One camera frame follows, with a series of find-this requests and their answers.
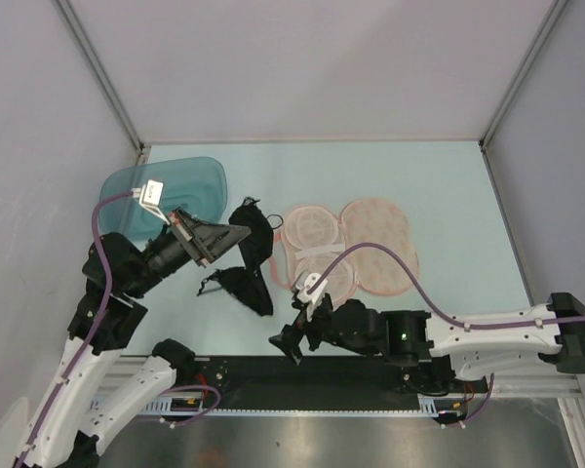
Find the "black lace bra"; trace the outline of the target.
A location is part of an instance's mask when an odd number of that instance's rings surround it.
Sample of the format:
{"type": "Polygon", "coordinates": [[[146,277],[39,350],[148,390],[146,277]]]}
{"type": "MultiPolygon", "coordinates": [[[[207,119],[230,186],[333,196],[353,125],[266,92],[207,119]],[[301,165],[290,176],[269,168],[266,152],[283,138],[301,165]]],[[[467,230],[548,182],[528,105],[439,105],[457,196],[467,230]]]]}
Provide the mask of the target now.
{"type": "Polygon", "coordinates": [[[246,197],[228,218],[231,224],[251,230],[238,245],[244,265],[217,269],[201,282],[197,295],[208,292],[208,283],[217,283],[210,293],[224,290],[258,316],[270,317],[274,315],[274,305],[261,268],[273,254],[274,228],[257,203],[257,199],[246,197]]]}

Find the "floral mesh laundry bag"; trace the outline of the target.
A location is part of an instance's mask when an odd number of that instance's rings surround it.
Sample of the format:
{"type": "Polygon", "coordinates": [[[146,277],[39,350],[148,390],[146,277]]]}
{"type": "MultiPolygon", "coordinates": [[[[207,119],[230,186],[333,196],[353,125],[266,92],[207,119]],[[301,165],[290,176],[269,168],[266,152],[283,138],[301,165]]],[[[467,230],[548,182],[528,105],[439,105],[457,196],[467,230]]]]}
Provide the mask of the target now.
{"type": "MultiPolygon", "coordinates": [[[[323,274],[345,250],[374,243],[394,252],[414,277],[420,264],[404,211],[381,198],[362,198],[346,205],[339,215],[318,205],[289,211],[276,229],[274,244],[283,248],[285,265],[269,258],[273,282],[285,289],[305,270],[323,274]]],[[[409,275],[389,254],[360,248],[341,260],[327,279],[327,293],[340,305],[361,289],[396,296],[412,287],[409,275]]]]}

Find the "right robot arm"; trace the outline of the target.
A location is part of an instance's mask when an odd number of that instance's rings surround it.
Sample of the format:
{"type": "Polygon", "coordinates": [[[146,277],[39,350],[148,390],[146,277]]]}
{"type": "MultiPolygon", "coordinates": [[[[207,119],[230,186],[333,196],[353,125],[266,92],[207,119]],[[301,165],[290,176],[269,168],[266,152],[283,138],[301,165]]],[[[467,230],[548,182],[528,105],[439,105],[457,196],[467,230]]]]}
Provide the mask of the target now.
{"type": "Polygon", "coordinates": [[[358,299],[339,307],[325,296],[307,314],[270,337],[295,364],[303,354],[328,343],[361,356],[384,358],[406,371],[431,365],[432,383],[452,391],[463,381],[499,371],[550,365],[559,373],[585,374],[585,305],[569,292],[555,292],[539,305],[489,316],[444,320],[424,310],[378,312],[358,299]]]}

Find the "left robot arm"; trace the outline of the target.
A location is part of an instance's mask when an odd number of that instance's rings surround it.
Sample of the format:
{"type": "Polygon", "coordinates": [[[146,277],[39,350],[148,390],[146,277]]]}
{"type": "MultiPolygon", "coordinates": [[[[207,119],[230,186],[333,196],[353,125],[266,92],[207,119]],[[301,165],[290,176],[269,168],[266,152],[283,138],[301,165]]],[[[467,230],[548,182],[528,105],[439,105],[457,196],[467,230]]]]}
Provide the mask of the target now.
{"type": "Polygon", "coordinates": [[[248,226],[208,223],[182,209],[169,213],[144,250],[120,233],[96,233],[83,266],[86,292],[68,326],[54,381],[12,466],[96,467],[110,443],[158,396],[183,389],[218,399],[217,390],[199,380],[194,352],[167,338],[100,407],[91,406],[147,312],[139,300],[185,264],[208,265],[250,233],[248,226]]]}

